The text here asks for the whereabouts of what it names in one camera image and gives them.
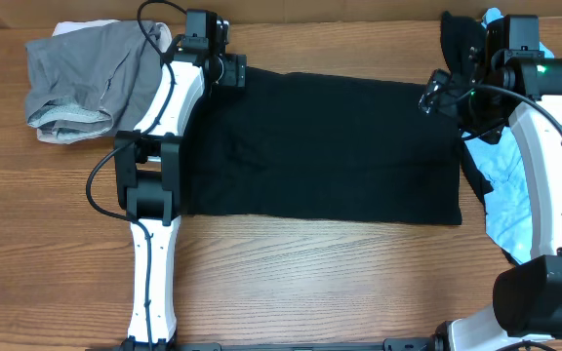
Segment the black t-shirt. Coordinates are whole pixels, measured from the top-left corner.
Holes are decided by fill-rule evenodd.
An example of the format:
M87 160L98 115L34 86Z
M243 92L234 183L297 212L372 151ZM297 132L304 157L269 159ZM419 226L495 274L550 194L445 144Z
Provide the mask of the black t-shirt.
M458 225L457 125L423 86L249 68L213 88L182 157L193 215Z

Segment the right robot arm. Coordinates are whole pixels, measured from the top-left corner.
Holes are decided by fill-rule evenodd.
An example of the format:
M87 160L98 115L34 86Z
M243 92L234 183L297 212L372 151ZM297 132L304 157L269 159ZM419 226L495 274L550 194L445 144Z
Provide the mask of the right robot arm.
M513 259L477 313L442 324L421 350L548 349L562 339L562 58L534 15L444 14L446 69L420 100L458 123L481 171L487 229Z

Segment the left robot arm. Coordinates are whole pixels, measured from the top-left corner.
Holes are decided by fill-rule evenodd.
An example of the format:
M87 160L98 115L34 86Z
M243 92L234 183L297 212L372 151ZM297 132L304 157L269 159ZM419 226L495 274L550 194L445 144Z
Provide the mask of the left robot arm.
M195 107L213 86L245 85L246 58L230 54L230 24L214 12L186 11L185 32L161 53L162 78L144 117L115 138L117 196L133 236L134 302L122 350L172 350L175 249L185 208L181 142Z

